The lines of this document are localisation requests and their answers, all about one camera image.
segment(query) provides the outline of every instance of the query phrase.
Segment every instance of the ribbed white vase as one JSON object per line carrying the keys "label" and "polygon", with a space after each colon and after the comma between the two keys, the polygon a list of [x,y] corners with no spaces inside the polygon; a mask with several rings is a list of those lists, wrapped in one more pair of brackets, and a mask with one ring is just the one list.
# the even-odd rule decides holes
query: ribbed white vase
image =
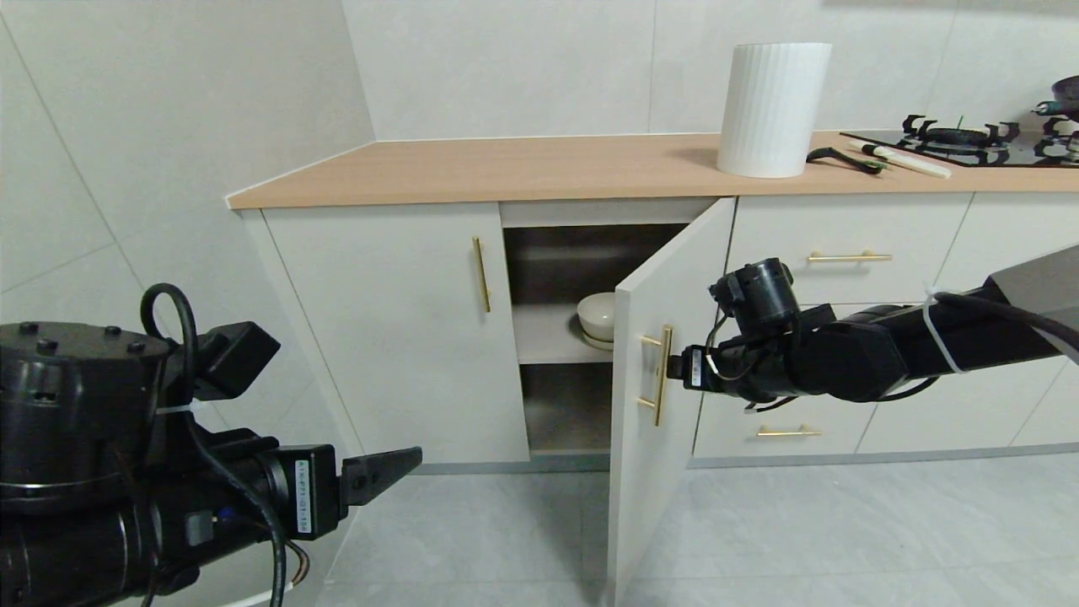
{"label": "ribbed white vase", "polygon": [[831,44],[815,42],[735,47],[720,170],[770,178],[805,170],[831,54]]}

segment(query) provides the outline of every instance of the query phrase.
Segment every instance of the white bowl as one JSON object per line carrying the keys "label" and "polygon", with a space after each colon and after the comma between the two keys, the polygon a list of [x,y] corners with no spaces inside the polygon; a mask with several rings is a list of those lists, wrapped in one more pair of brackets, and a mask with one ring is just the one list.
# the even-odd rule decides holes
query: white bowl
{"label": "white bowl", "polygon": [[581,328],[601,342],[614,342],[614,293],[597,292],[577,303]]}

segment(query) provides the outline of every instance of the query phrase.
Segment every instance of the drawer handle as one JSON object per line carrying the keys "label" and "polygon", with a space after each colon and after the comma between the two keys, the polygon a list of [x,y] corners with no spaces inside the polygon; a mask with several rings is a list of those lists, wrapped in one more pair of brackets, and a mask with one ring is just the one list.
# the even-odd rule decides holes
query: drawer handle
{"label": "drawer handle", "polygon": [[487,271],[483,270],[483,244],[479,236],[473,236],[473,252],[476,253],[476,266],[479,267],[479,294],[483,298],[483,312],[491,314],[491,290],[487,288]]}
{"label": "drawer handle", "polygon": [[814,250],[806,257],[806,261],[891,261],[891,254],[877,254],[870,249],[865,249],[861,254],[824,254],[819,250]]}
{"label": "drawer handle", "polygon": [[659,427],[659,415],[664,411],[664,396],[667,394],[667,359],[671,356],[671,335],[674,333],[674,329],[671,326],[664,326],[664,339],[656,340],[654,337],[642,336],[641,342],[647,344],[648,346],[659,347],[659,362],[656,363],[656,400],[650,401],[644,397],[637,399],[637,402],[646,406],[652,408],[655,415],[652,418],[652,424]]}
{"label": "drawer handle", "polygon": [[797,430],[791,432],[768,430],[767,426],[762,426],[761,429],[756,431],[757,437],[820,437],[821,434],[823,434],[823,432],[820,430],[810,430],[805,424],[803,424]]}

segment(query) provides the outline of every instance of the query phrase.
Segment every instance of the kitchen cabinet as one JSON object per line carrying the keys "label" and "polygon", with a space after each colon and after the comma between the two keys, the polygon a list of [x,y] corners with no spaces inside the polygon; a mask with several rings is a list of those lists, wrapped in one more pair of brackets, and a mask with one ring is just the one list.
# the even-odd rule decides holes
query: kitchen cabinet
{"label": "kitchen cabinet", "polygon": [[[692,457],[700,395],[666,381],[665,355],[715,320],[706,286],[724,271],[735,201],[666,208],[264,217],[366,451],[421,445],[427,464],[610,453],[615,602]],[[602,290],[615,291],[613,353],[584,347],[574,318]]]}
{"label": "kitchen cabinet", "polygon": [[1079,365],[1068,360],[1012,446],[1079,443]]}
{"label": "kitchen cabinet", "polygon": [[[833,306],[842,319],[869,305]],[[723,326],[719,341],[738,335],[734,321]],[[700,423],[693,456],[757,457],[851,455],[858,447],[875,403],[848,403],[827,395],[802,397],[782,408],[746,415],[746,402],[726,395],[708,395],[700,406]]]}
{"label": "kitchen cabinet", "polygon": [[971,195],[741,196],[729,265],[779,257],[803,303],[920,300]]}
{"label": "kitchen cabinet", "polygon": [[497,203],[264,216],[365,451],[529,459]]}
{"label": "kitchen cabinet", "polygon": [[1065,364],[1061,357],[950,375],[878,403],[858,453],[1007,447]]}
{"label": "kitchen cabinet", "polygon": [[937,284],[969,290],[997,270],[1079,243],[1079,193],[979,192]]}

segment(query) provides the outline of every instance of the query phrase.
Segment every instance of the tiled floor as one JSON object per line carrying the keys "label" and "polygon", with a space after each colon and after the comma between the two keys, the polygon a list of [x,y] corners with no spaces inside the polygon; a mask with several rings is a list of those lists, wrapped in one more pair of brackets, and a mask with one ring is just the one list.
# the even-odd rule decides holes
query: tiled floor
{"label": "tiled floor", "polygon": [[[597,605],[606,474],[412,477],[318,607]],[[1079,606],[1079,454],[693,470],[627,605]]]}

